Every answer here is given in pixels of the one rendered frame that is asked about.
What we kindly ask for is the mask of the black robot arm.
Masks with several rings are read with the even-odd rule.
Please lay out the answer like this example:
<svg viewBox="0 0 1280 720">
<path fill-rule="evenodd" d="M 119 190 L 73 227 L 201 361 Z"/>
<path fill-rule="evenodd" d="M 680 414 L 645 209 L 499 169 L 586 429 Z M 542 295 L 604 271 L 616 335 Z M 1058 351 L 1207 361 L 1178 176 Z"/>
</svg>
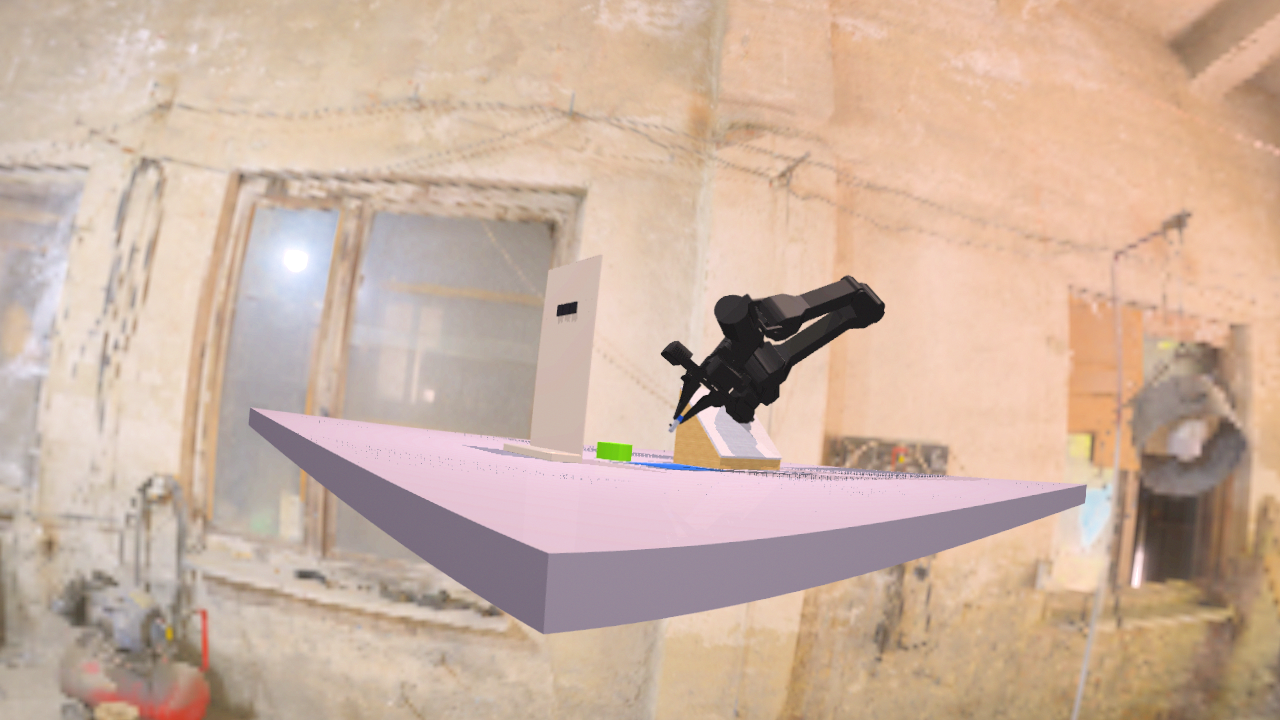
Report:
<svg viewBox="0 0 1280 720">
<path fill-rule="evenodd" d="M 828 314 L 827 314 L 828 313 Z M 799 328 L 817 316 L 817 323 Z M 768 406 L 780 398 L 780 384 L 804 357 L 824 347 L 849 329 L 863 329 L 884 316 L 884 302 L 868 284 L 851 275 L 803 295 L 778 293 L 767 299 L 728 295 L 714 307 L 724 334 L 746 359 L 740 372 L 735 360 L 727 363 L 717 348 L 699 366 L 731 396 L 741 396 L 753 407 Z M 797 333 L 797 334 L 796 334 Z M 790 336 L 795 334 L 788 340 Z M 764 336 L 781 345 L 764 342 Z"/>
</svg>

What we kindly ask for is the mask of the green block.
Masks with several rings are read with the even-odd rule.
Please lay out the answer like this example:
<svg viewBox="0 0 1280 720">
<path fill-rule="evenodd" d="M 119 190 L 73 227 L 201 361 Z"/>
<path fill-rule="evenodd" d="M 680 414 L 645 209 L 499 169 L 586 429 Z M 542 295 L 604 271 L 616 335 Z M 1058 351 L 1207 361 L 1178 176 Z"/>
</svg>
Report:
<svg viewBox="0 0 1280 720">
<path fill-rule="evenodd" d="M 632 445 L 596 442 L 596 457 L 611 461 L 631 462 Z"/>
</svg>

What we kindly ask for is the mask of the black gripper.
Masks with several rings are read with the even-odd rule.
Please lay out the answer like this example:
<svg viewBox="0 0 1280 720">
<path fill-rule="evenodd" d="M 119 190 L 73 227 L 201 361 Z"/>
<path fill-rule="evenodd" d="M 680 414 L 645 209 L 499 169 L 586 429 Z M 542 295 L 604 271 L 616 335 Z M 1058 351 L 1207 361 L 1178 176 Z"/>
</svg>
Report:
<svg viewBox="0 0 1280 720">
<path fill-rule="evenodd" d="M 733 360 L 739 363 L 740 366 L 737 372 L 742 369 L 742 366 L 746 363 L 746 359 L 739 351 L 739 348 L 735 348 L 733 345 L 730 345 L 728 342 L 724 341 L 721 341 L 721 343 L 717 345 L 717 347 L 712 351 L 712 354 L 717 348 L 724 350 L 723 357 L 727 363 L 731 364 L 733 363 Z M 673 416 L 675 420 L 677 420 L 677 418 L 684 413 L 684 409 L 689 405 L 690 400 L 698 392 L 701 384 L 709 389 L 709 393 L 704 395 L 698 401 L 698 404 L 695 404 L 689 410 L 689 413 L 684 415 L 684 420 L 680 423 L 680 425 L 684 424 L 685 421 L 689 421 L 692 416 L 696 416 L 707 407 L 722 407 L 724 404 L 726 404 L 724 405 L 726 413 L 728 413 L 730 416 L 733 416 L 735 421 L 739 421 L 740 424 L 749 424 L 749 421 L 753 420 L 753 416 L 755 416 L 755 407 L 748 404 L 748 401 L 741 396 L 737 397 L 731 396 L 728 392 L 721 388 L 722 386 L 719 383 L 712 380 L 710 375 L 708 375 L 707 372 L 700 369 L 698 364 L 691 360 L 692 352 L 689 348 L 686 348 L 681 342 L 678 341 L 671 342 L 669 345 L 666 346 L 666 348 L 660 352 L 660 355 L 666 357 L 666 360 L 671 363 L 673 366 L 681 365 L 687 370 L 685 375 L 681 375 L 681 379 L 684 380 L 684 389 Z"/>
</svg>

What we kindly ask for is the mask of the blue square marking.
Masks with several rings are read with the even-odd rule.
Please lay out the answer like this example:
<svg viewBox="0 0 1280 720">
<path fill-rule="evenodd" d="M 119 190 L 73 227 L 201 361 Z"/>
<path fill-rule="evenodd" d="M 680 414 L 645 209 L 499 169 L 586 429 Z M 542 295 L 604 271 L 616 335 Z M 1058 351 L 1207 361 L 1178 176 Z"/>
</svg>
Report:
<svg viewBox="0 0 1280 720">
<path fill-rule="evenodd" d="M 631 462 L 631 464 L 644 464 L 644 465 L 657 466 L 657 468 L 669 468 L 669 469 L 675 469 L 675 470 L 698 470 L 698 471 L 721 470 L 721 469 L 694 468 L 694 466 L 680 465 L 680 464 L 669 464 L 669 462 L 655 462 L 655 464 L 649 464 L 649 462 Z M 721 471 L 726 471 L 726 470 L 721 470 Z"/>
</svg>

